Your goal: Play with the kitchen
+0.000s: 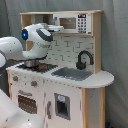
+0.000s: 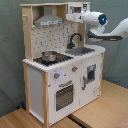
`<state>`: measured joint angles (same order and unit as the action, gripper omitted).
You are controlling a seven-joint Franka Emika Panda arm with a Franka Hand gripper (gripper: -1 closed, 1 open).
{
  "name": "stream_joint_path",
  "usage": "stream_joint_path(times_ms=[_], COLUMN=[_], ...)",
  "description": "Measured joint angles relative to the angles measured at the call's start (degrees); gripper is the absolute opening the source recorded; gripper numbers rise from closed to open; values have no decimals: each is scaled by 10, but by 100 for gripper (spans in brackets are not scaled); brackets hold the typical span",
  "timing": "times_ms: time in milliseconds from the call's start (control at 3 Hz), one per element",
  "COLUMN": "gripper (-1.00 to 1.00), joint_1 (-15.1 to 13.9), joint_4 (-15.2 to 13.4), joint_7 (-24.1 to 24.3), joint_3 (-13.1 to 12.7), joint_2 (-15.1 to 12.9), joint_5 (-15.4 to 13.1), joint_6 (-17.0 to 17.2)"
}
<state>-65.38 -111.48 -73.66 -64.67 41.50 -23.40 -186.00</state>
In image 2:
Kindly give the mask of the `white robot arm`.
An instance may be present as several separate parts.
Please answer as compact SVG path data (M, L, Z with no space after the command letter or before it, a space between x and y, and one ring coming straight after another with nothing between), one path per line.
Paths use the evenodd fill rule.
M128 37L128 18L122 20L111 32L105 32L108 25L104 13L95 11L81 11L66 15L68 21L89 24L87 36L91 41L118 41Z

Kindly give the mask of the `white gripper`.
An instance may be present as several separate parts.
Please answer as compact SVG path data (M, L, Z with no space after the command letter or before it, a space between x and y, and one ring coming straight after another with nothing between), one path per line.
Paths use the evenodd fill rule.
M84 23L85 17L86 17L85 13L73 13L73 14L67 14L66 20L77 22L77 23Z

